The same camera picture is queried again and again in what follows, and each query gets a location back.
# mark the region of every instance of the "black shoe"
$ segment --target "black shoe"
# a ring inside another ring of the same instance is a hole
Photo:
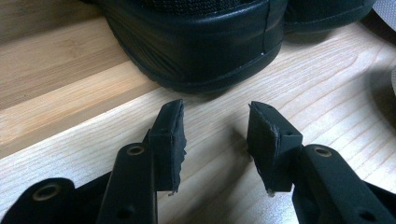
[[[125,52],[175,91],[218,91],[278,54],[287,0],[96,0]]]
[[[285,30],[326,31],[358,21],[366,16],[375,0],[289,0]]]

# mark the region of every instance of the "wooden surface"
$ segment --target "wooden surface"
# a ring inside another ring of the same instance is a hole
[[[286,35],[276,59],[234,88],[181,94],[128,60],[96,6],[0,2],[0,217],[49,177],[79,187],[140,142],[161,106],[185,101],[179,193],[159,193],[160,223],[295,223],[290,193],[267,196],[246,153],[248,104],[277,108],[304,143],[338,150],[364,180],[396,192],[396,34],[374,17]]]

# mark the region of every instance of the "wood grain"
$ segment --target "wood grain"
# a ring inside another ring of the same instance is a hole
[[[70,38],[86,38],[85,31],[91,26],[84,24],[102,24],[102,19],[73,24],[67,28],[72,32]],[[252,100],[277,108],[304,135],[305,144],[333,147],[359,177],[396,192],[396,97],[390,83],[390,71],[396,65],[396,35],[388,30],[378,32],[370,24],[354,23],[324,34],[289,34],[268,67],[223,93],[188,95],[157,88],[134,65],[121,60],[121,51],[119,61],[96,67],[84,78],[77,76],[48,89],[34,84],[43,91],[0,109],[1,149],[6,152],[2,155],[13,152],[0,160],[0,217],[37,181],[61,176],[78,187],[110,171],[117,151],[140,142],[161,106],[179,98],[185,102],[188,154],[179,193],[158,195],[160,223],[297,222],[291,193],[268,197],[246,153]],[[73,33],[78,27],[80,32]],[[98,46],[119,50],[107,29],[96,30],[95,36],[101,36],[98,43],[102,43],[94,44],[98,49],[89,38],[84,42],[87,51],[78,58],[81,67],[93,66],[90,57],[101,50]],[[41,48],[35,49],[33,43],[50,34],[2,45],[7,54],[1,50],[1,66],[17,57],[7,56],[18,49],[9,45],[30,46],[30,54],[39,55]],[[54,51],[43,48],[47,54],[64,55],[77,48],[72,46]],[[99,55],[97,60],[104,62],[106,55]],[[69,59],[62,56],[58,65]],[[30,57],[25,60],[35,62]],[[19,69],[14,66],[6,67],[2,74]],[[26,76],[41,71],[37,63],[24,66],[19,73],[32,70]],[[44,67],[45,75],[50,70]],[[5,123],[5,116],[14,125]],[[10,134],[3,127],[24,128]]]

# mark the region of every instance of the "shoe sole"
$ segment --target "shoe sole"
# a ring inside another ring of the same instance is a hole
[[[365,17],[373,8],[375,1],[376,0],[367,1],[363,6],[317,21],[285,22],[285,32],[321,32],[348,25]]]
[[[286,1],[274,2],[188,18],[153,13],[127,1],[98,4],[145,75],[165,88],[199,93],[227,89],[274,60],[283,40]]]

